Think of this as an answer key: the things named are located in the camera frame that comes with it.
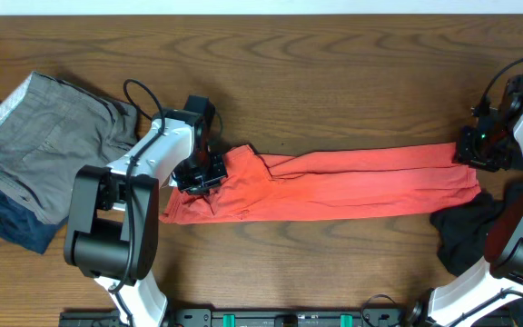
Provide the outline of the red printed t-shirt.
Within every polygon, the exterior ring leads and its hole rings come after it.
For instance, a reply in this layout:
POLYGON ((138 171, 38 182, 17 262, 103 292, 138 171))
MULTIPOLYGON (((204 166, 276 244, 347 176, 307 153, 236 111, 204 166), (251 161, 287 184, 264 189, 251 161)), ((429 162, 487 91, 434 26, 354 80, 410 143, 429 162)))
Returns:
POLYGON ((480 193, 474 169, 454 163, 454 144, 256 154, 248 145, 223 160, 227 176, 207 195, 173 190, 164 223, 364 219, 432 213, 480 193))

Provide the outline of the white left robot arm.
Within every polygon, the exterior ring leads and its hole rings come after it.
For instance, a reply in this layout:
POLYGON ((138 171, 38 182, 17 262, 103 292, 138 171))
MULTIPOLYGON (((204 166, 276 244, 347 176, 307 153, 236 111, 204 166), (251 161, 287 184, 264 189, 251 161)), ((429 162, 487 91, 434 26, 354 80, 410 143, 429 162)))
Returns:
POLYGON ((164 183, 201 195, 220 185, 226 169, 211 154, 216 116, 202 109, 161 110, 149 133, 105 167, 76 174, 65 261, 94 279, 115 304, 111 312, 65 312, 62 326, 165 326, 168 299, 153 276, 158 247, 158 202, 164 183))

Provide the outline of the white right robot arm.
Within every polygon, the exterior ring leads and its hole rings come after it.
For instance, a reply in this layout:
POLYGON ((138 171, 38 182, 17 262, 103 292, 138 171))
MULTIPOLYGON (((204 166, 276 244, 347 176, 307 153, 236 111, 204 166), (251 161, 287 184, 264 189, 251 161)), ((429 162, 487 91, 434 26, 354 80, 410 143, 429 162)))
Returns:
MULTIPOLYGON (((513 127, 523 157, 523 114, 513 127)), ((430 293, 423 323, 470 326, 523 298, 523 193, 488 233, 483 257, 455 281, 430 293)))

